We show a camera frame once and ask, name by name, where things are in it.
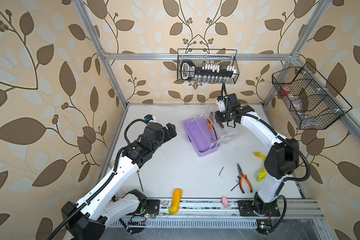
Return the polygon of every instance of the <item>black mounting plate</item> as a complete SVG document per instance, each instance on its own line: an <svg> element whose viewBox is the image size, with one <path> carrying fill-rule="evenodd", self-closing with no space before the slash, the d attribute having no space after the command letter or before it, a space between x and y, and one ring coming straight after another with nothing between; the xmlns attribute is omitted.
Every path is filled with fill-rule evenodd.
<svg viewBox="0 0 360 240"><path fill-rule="evenodd" d="M156 214L157 215L158 211L160 209L160 200L147 199L147 206L148 206L148 214ZM135 214L139 214L139 213L140 213L140 209L137 209L136 211L134 211L128 215L135 215Z"/></svg>
<svg viewBox="0 0 360 240"><path fill-rule="evenodd" d="M249 209L251 207L253 208L252 203L253 203L253 200L237 201L239 211L240 211L240 216L242 216L242 217L258 217L259 216L253 212L253 209L252 210ZM271 212L271 217L279 217L280 216L280 211L277 206L277 203L275 203L274 207L271 208L270 212ZM269 218L269 214L264 215L264 218Z"/></svg>

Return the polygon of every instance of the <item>black wire basket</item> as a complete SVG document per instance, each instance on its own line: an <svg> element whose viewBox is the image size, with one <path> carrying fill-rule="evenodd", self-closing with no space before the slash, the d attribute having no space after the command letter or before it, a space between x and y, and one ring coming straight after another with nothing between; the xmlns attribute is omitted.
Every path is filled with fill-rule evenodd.
<svg viewBox="0 0 360 240"><path fill-rule="evenodd" d="M322 77L325 86L313 78L314 73ZM352 109L350 103L309 62L303 67L275 72L272 84L299 129L326 129Z"/></svg>
<svg viewBox="0 0 360 240"><path fill-rule="evenodd" d="M226 49L178 49L177 82L235 84L240 74L236 53Z"/></svg>

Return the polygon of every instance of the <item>white tabletop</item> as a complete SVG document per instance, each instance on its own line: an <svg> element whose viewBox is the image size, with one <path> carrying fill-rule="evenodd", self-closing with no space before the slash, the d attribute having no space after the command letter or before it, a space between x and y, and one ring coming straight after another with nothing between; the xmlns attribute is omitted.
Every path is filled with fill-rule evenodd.
<svg viewBox="0 0 360 240"><path fill-rule="evenodd" d="M164 143L140 169L144 194L147 197L172 197L175 189L183 191L182 197L187 198L253 198L263 182L257 182L257 174L264 169L264 161L253 155L260 152L267 155L268 151L261 141L247 128L236 125L240 135L207 156L198 157L192 144L188 141L183 122L200 115L211 105L131 105L122 127L115 151L127 145L124 139L126 126L137 118L147 114L154 115L157 122L165 126L172 123L176 126L177 136ZM256 113L266 120L260 105L251 105ZM128 130L130 141L135 140L144 131L144 123L136 122ZM239 187L230 191L238 179L236 163L250 181L253 192L242 194ZM141 191L137 174L133 175L117 192L117 197L138 189ZM287 198L301 198L296 183L287 181L281 190Z"/></svg>

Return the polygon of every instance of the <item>metal floor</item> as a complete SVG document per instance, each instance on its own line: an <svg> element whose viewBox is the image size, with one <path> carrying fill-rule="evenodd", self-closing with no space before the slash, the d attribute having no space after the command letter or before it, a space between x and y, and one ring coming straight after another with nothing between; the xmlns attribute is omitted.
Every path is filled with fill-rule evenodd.
<svg viewBox="0 0 360 240"><path fill-rule="evenodd" d="M260 235L253 229L190 229L148 228L129 235L124 228L107 228L101 240L316 240L320 239L315 224L310 220L283 221L270 235Z"/></svg>

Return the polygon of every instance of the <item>wall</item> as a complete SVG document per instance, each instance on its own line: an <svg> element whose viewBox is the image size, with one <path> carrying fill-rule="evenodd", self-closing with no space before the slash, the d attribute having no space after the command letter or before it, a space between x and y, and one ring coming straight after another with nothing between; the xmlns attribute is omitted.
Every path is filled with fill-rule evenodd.
<svg viewBox="0 0 360 240"><path fill-rule="evenodd" d="M235 49L238 53L272 54L292 50L317 2L87 0L84 3L107 52L176 53L178 48L204 48L208 52L212 48L225 48ZM111 63L125 98L131 103L203 103L216 95L211 93L221 88L218 84L192 87L174 83L177 75L173 62L141 60ZM125 71L125 64L137 81L145 80L146 84L136 87L137 83L128 82L133 78ZM249 103L262 102L271 87L271 73L281 69L281 63L242 61L238 64L240 78L235 86L228 87L228 91ZM268 64L269 71L261 77L265 82L258 86L258 97L253 94L256 89L251 84L252 81L257 83L255 78Z"/></svg>
<svg viewBox="0 0 360 240"><path fill-rule="evenodd" d="M95 180L121 106L86 36L68 0L0 1L0 239L46 239Z"/></svg>
<svg viewBox="0 0 360 240"><path fill-rule="evenodd" d="M360 0L333 1L312 33L301 58L316 65L353 106L360 122ZM311 163L303 182L308 198L317 199L334 236L360 240L360 144L337 121L326 130L296 130L284 103L274 98L269 115L276 129L299 140ZM297 169L299 176L305 168Z"/></svg>

